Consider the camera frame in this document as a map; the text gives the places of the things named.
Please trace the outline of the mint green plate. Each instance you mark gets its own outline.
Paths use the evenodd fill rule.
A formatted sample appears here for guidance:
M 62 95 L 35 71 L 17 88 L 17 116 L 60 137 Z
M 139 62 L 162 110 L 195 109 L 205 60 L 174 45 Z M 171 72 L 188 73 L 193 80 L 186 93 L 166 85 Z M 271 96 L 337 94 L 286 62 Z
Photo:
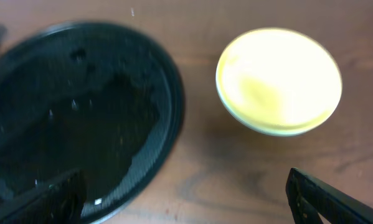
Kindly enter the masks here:
M 297 136 L 303 133 L 307 133 L 308 131 L 317 128 L 324 122 L 326 122 L 331 115 L 333 114 L 334 110 L 330 111 L 329 113 L 325 113 L 318 118 L 315 118 L 313 121 L 305 123 L 304 125 L 297 126 L 295 128 L 286 127 L 286 126 L 270 126 L 267 124 L 258 124 L 254 121 L 248 121 L 247 119 L 243 118 L 242 116 L 238 115 L 235 110 L 230 107 L 230 102 L 225 99 L 224 92 L 222 90 L 217 89 L 217 94 L 219 99 L 221 100 L 224 108 L 233 116 L 239 123 L 243 124 L 244 126 L 252 129 L 258 133 L 266 134 L 269 136 L 280 136 L 280 137 L 289 137 L 289 136 Z

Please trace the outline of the yellow plate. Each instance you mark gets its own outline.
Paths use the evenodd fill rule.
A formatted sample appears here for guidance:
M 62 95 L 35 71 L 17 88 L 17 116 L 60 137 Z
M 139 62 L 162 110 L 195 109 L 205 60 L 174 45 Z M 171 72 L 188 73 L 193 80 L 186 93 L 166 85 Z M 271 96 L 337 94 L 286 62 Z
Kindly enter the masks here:
M 226 46 L 216 89 L 248 121 L 295 128 L 337 108 L 342 78 L 317 41 L 282 28 L 248 31 Z

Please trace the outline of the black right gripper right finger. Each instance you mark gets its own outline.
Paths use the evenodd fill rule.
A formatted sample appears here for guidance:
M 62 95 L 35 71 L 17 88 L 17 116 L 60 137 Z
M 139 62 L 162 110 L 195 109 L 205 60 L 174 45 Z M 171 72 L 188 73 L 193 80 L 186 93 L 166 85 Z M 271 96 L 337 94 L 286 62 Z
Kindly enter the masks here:
M 296 224 L 373 224 L 373 208 L 300 169 L 292 168 L 286 195 Z

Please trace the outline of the round black tray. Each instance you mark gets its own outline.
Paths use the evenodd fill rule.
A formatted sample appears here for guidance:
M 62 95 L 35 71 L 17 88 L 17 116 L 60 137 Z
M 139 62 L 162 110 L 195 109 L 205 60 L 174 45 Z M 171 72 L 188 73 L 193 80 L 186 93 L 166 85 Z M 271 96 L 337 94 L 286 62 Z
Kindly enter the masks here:
M 152 181 L 179 135 L 184 89 L 152 38 L 106 22 L 58 24 L 0 56 L 0 211 L 83 172 L 81 223 L 102 223 Z

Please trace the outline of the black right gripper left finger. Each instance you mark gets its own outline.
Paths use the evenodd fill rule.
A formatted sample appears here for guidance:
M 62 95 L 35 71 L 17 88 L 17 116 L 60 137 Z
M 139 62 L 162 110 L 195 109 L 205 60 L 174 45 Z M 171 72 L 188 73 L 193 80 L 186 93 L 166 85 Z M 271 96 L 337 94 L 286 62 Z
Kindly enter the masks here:
M 80 223 L 87 197 L 82 170 L 68 170 L 0 204 L 0 223 Z

